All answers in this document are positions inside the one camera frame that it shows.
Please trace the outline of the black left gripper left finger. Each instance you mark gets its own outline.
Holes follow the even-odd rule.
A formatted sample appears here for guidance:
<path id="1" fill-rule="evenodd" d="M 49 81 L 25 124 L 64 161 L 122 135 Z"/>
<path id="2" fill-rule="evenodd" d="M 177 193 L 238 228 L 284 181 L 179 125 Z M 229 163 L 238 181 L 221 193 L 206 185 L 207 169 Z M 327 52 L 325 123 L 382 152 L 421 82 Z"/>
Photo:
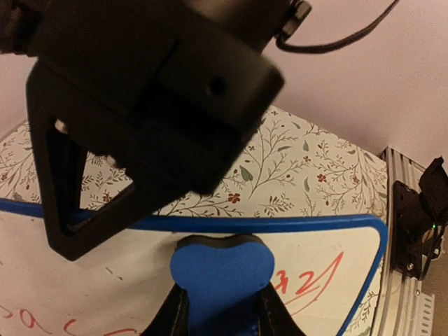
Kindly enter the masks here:
<path id="1" fill-rule="evenodd" d="M 141 336 L 188 336 L 188 294 L 174 284 Z"/>

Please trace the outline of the blue whiteboard eraser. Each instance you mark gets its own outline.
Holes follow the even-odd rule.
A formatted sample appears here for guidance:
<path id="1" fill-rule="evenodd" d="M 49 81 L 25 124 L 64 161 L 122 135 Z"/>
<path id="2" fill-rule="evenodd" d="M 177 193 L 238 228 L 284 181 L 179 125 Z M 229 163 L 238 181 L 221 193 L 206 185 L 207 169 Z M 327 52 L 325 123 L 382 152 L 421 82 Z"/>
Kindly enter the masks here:
<path id="1" fill-rule="evenodd" d="M 273 252 L 252 234 L 190 235 L 176 245 L 171 276 L 188 296 L 189 335 L 257 335 L 258 298 Z"/>

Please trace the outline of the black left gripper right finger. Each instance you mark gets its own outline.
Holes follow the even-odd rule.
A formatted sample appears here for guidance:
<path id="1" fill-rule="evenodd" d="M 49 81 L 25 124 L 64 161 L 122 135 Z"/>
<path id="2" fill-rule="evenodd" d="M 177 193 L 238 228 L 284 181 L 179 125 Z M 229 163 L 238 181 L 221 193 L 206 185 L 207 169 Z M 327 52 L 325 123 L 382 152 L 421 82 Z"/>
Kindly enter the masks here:
<path id="1" fill-rule="evenodd" d="M 271 283 L 259 292 L 257 315 L 259 336 L 305 336 Z"/>

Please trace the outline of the small blue-framed whiteboard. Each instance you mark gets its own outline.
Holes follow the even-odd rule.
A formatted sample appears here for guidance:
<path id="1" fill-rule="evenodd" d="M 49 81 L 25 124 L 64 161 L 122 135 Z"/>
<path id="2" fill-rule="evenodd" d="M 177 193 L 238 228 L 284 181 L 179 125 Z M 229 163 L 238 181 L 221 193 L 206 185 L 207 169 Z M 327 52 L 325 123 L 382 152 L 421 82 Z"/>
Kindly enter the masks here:
<path id="1" fill-rule="evenodd" d="M 386 224 L 371 215 L 153 216 L 75 262 L 48 245 L 38 204 L 1 201 L 2 335 L 141 335 L 175 284 L 190 235 L 254 235 L 274 255 L 270 283 L 306 335 L 342 335 L 377 273 Z"/>

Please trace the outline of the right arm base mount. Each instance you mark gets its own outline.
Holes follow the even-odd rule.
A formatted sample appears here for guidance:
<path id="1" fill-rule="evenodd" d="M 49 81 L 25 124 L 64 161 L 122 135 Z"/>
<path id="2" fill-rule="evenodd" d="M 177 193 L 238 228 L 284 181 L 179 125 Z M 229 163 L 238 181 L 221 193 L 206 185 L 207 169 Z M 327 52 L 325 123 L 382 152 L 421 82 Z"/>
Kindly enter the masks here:
<path id="1" fill-rule="evenodd" d="M 423 280 L 447 226 L 447 173 L 435 158 L 419 180 L 420 191 L 393 184 L 393 249 L 391 265 Z"/>

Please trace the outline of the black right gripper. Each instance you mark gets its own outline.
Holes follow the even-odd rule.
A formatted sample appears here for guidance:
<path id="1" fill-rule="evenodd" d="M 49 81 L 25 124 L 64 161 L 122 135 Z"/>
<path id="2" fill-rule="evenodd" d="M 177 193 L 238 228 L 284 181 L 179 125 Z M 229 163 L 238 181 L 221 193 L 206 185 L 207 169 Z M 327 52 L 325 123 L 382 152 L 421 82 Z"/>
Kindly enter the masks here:
<path id="1" fill-rule="evenodd" d="M 134 130 L 168 193 L 212 193 L 284 84 L 262 51 L 307 1 L 2 1 L 1 51 L 36 58 Z"/>

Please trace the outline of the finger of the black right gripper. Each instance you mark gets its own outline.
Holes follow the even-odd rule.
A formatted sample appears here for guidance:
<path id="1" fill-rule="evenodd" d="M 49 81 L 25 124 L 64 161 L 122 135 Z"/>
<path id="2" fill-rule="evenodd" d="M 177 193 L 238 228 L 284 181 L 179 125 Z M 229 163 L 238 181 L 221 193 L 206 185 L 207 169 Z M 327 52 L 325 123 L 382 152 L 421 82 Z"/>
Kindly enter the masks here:
<path id="1" fill-rule="evenodd" d="M 49 66 L 31 70 L 27 110 L 47 240 L 67 260 L 79 259 L 168 203 L 168 183 L 130 157 L 134 130 Z M 96 213 L 82 215 L 88 152 L 111 155 L 132 183 Z"/>

